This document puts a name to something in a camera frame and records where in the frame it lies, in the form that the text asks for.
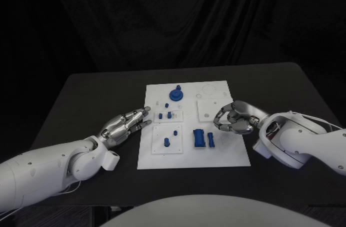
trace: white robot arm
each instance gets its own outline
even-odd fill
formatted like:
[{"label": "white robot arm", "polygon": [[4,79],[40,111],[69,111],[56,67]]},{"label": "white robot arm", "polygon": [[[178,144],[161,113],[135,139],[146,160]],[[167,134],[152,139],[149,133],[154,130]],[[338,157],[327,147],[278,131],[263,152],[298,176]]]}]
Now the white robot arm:
[{"label": "white robot arm", "polygon": [[[230,124],[220,124],[219,120],[226,112]],[[304,116],[325,123],[324,120],[294,112],[269,115],[246,102],[236,100],[221,107],[213,124],[219,130],[240,135],[249,134],[253,128],[257,128],[259,139],[252,148],[266,159],[272,156],[283,165],[299,169],[314,156],[346,176],[346,129],[335,126],[340,130],[327,132]]]},{"label": "white robot arm", "polygon": [[119,156],[108,149],[145,127],[149,107],[118,115],[96,136],[21,153],[0,164],[0,212],[28,206],[89,179],[102,167],[112,171]]}]

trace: silver robotic hand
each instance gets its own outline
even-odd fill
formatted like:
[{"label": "silver robotic hand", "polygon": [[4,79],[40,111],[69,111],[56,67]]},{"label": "silver robotic hand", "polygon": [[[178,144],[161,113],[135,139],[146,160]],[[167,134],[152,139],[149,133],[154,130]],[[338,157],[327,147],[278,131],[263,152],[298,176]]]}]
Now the silver robotic hand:
[{"label": "silver robotic hand", "polygon": [[[227,113],[230,124],[220,124]],[[312,121],[328,124],[330,132]],[[214,116],[213,124],[221,131],[246,135],[259,129],[259,139],[252,149],[268,159],[270,156],[288,167],[299,169],[309,157],[346,176],[346,129],[312,116],[283,112],[269,115],[259,108],[236,100],[223,106]]]},{"label": "silver robotic hand", "polygon": [[27,151],[2,162],[0,212],[69,193],[64,189],[74,182],[89,179],[100,167],[112,171],[119,156],[108,149],[151,123],[149,120],[139,122],[148,111],[149,107],[145,107],[118,115],[108,121],[96,136]]},{"label": "silver robotic hand", "polygon": [[[220,123],[220,117],[226,112],[226,119],[230,124]],[[253,127],[260,128],[268,117],[269,114],[259,108],[236,100],[220,108],[213,119],[213,125],[221,131],[232,131],[239,135],[246,135],[253,131]]]}]

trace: blue object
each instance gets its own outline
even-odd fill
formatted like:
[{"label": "blue object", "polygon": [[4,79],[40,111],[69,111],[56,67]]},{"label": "blue object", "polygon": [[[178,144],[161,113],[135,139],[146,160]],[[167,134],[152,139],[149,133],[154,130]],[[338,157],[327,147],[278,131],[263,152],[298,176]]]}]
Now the blue object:
[{"label": "blue object", "polygon": [[170,146],[170,140],[168,138],[164,138],[164,147],[168,147]]},{"label": "blue object", "polygon": [[193,135],[194,135],[194,147],[206,147],[204,131],[201,129],[194,129]]},{"label": "blue object", "polygon": [[214,140],[213,140],[213,133],[207,133],[207,139],[208,139],[208,147],[214,147]]},{"label": "blue object", "polygon": [[181,92],[181,87],[180,85],[175,86],[175,89],[170,91],[168,93],[168,98],[172,100],[172,101],[178,101],[181,98],[183,98],[183,92]]}]

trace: black backdrop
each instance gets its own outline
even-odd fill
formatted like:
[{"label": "black backdrop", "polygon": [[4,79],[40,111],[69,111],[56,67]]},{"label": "black backdrop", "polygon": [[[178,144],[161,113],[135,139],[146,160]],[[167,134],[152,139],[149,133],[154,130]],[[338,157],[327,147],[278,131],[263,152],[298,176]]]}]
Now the black backdrop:
[{"label": "black backdrop", "polygon": [[[28,149],[73,73],[295,62],[346,125],[344,0],[0,0],[0,5],[0,132],[8,149],[0,161]],[[249,84],[245,76],[234,78]]]}]

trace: white panel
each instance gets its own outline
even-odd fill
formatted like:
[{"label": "white panel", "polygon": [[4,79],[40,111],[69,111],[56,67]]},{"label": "white panel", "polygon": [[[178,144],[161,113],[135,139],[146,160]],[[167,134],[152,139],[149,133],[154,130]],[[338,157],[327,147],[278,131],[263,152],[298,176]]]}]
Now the white panel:
[{"label": "white panel", "polygon": [[[213,99],[198,99],[197,104],[197,117],[200,122],[213,122],[214,115],[221,109],[221,107],[233,102],[232,98],[213,98]],[[227,122],[227,115],[223,114],[220,117],[221,123]]]},{"label": "white panel", "polygon": [[[180,101],[171,101],[170,91],[181,87],[183,98]],[[148,127],[142,128],[139,136],[138,164],[136,169],[172,169],[172,168],[203,168],[203,167],[236,167],[250,166],[247,153],[243,144],[243,137],[232,132],[216,129],[213,123],[200,122],[197,100],[224,99],[221,106],[233,100],[229,93],[226,81],[151,84],[145,86],[144,106],[151,110],[142,119],[152,120]],[[210,116],[214,116],[220,107],[210,110]],[[152,145],[155,141],[162,145],[162,139],[154,140],[152,130],[157,126],[172,126],[175,123],[155,122],[155,113],[167,111],[181,111],[183,122],[178,122],[181,128],[183,153],[180,154],[152,154]],[[207,133],[213,134],[214,148],[194,148],[193,130],[201,129],[207,146]]]},{"label": "white panel", "polygon": [[175,111],[157,111],[154,112],[154,120],[152,122],[155,123],[175,123],[175,122],[183,122],[183,111],[175,110]]},{"label": "white panel", "polygon": [[[181,154],[181,125],[157,125],[152,127],[151,154]],[[164,146],[164,138],[168,138],[168,147]]]}]

